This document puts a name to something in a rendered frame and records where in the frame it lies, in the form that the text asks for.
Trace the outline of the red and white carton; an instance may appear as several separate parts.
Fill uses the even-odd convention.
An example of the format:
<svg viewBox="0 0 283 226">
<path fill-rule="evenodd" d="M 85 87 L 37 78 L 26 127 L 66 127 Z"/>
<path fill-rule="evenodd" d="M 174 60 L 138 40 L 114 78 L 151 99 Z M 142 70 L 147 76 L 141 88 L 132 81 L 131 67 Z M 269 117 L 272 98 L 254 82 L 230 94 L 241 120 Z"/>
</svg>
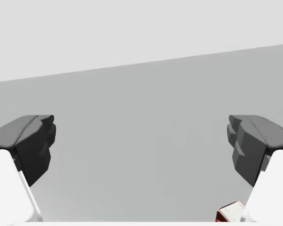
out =
<svg viewBox="0 0 283 226">
<path fill-rule="evenodd" d="M 245 205 L 235 201 L 219 208 L 216 212 L 216 222 L 240 222 Z"/>
</svg>

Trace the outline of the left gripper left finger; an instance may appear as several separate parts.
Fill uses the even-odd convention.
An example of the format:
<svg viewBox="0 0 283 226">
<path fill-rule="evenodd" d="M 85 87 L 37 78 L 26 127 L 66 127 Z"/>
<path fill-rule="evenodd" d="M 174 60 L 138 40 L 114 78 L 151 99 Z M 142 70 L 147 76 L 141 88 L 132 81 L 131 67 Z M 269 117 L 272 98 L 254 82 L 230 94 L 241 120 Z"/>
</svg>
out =
<svg viewBox="0 0 283 226">
<path fill-rule="evenodd" d="M 31 186 L 48 170 L 53 115 L 25 115 L 0 127 L 0 223 L 43 221 Z"/>
</svg>

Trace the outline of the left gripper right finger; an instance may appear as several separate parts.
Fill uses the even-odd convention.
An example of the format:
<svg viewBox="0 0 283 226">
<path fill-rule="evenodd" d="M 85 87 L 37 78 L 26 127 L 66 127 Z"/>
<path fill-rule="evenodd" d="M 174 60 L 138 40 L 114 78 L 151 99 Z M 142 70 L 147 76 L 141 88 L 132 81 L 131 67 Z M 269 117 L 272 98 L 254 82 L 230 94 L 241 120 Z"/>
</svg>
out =
<svg viewBox="0 0 283 226">
<path fill-rule="evenodd" d="M 252 187 L 242 222 L 283 223 L 283 127 L 257 115 L 230 115 L 235 170 Z"/>
</svg>

